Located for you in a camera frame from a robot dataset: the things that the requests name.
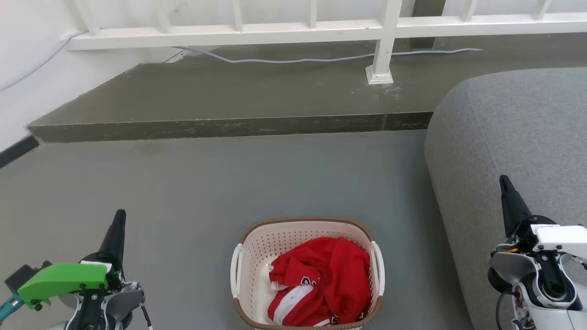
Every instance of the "gray fabric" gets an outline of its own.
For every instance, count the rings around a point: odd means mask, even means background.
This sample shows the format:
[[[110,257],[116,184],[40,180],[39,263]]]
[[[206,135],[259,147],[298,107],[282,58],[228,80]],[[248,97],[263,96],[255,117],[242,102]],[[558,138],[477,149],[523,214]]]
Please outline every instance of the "gray fabric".
[[[587,225],[587,68],[467,80],[434,112],[424,148],[471,320],[493,330],[499,295],[487,281],[488,259],[505,237],[499,175],[533,213]],[[565,269],[587,285],[576,263]],[[505,329],[513,313],[503,305]]]

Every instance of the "red garment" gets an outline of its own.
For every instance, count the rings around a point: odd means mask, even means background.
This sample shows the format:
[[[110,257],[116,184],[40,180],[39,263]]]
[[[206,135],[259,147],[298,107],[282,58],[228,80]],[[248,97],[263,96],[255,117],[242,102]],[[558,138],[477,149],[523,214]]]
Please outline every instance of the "red garment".
[[[271,264],[271,282],[287,286],[277,292],[267,310],[278,324],[352,323],[369,308],[369,255],[345,238],[316,238]]]

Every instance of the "white railing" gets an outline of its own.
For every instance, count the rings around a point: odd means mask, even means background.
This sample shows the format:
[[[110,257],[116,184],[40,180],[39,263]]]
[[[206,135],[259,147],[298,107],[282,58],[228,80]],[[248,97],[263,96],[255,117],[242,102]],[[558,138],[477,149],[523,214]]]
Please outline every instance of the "white railing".
[[[234,25],[195,26],[172,26],[164,0],[154,1],[158,27],[100,29],[87,0],[75,0],[88,33],[73,38],[68,50],[377,40],[366,72],[369,83],[382,84],[393,83],[396,38],[587,32],[587,12],[549,14],[551,0],[537,0],[527,15],[474,15],[477,0],[467,0],[460,16],[405,18],[399,17],[402,0],[387,0],[380,19],[327,22],[316,20],[317,0],[310,0],[307,22],[263,24],[243,23],[243,0],[233,0]]]

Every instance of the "white cable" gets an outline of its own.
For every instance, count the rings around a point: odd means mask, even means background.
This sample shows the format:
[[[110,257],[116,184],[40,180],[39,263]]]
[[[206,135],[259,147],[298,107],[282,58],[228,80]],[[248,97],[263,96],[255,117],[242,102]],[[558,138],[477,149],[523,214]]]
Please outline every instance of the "white cable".
[[[337,59],[294,59],[294,60],[237,59],[237,60],[232,60],[232,59],[223,58],[220,55],[216,55],[214,53],[207,52],[205,50],[198,50],[198,49],[193,49],[193,48],[189,48],[189,47],[181,47],[181,46],[174,47],[174,48],[189,50],[190,52],[197,52],[197,53],[210,55],[213,58],[217,58],[219,60],[223,60],[224,62],[228,62],[228,63],[251,63],[251,62],[254,62],[254,63],[271,63],[271,64],[289,64],[289,63],[301,63],[301,62],[340,62],[342,60],[368,58],[368,57],[375,55],[375,53],[371,53],[371,54],[364,54],[364,55],[358,55],[358,56],[351,56],[348,58],[337,58]],[[457,50],[417,50],[414,52],[392,53],[392,56],[404,56],[404,55],[416,55],[416,54],[455,54],[455,53],[460,53],[460,52],[471,52],[471,51],[477,51],[477,50],[482,50],[482,49],[462,48],[462,49],[457,49]]]
[[[17,76],[16,78],[10,80],[8,83],[6,83],[5,85],[0,87],[0,92],[14,86],[15,84],[17,84],[18,82],[20,82],[22,79],[30,76],[31,74],[33,74],[33,72],[37,71],[41,66],[45,65],[45,63],[47,63],[48,61],[50,61],[53,57],[55,57],[55,55],[57,55],[57,53],[59,53],[60,50],[63,49],[63,47],[65,47],[65,45],[73,38],[86,33],[87,31],[78,31],[72,35],[69,35],[67,38],[65,38],[65,40],[63,40],[63,42],[61,43],[61,45],[59,45],[59,47],[57,48],[56,51],[54,51],[53,53],[50,53],[49,56],[47,56],[46,58],[42,59],[42,61],[40,61],[39,65],[34,66],[32,69],[25,71],[25,73],[23,73],[20,76]]]

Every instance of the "basket handle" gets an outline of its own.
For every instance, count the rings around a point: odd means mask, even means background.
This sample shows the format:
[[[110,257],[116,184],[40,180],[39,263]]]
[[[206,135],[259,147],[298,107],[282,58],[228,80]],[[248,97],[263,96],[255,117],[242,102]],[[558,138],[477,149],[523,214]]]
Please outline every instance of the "basket handle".
[[[383,256],[381,255],[381,249],[375,241],[371,241],[371,257],[375,260],[377,266],[377,276],[375,278],[375,287],[379,291],[379,295],[383,295],[385,291],[385,266],[383,265]]]
[[[232,253],[230,262],[230,291],[232,297],[237,298],[241,290],[242,244],[238,244]]]

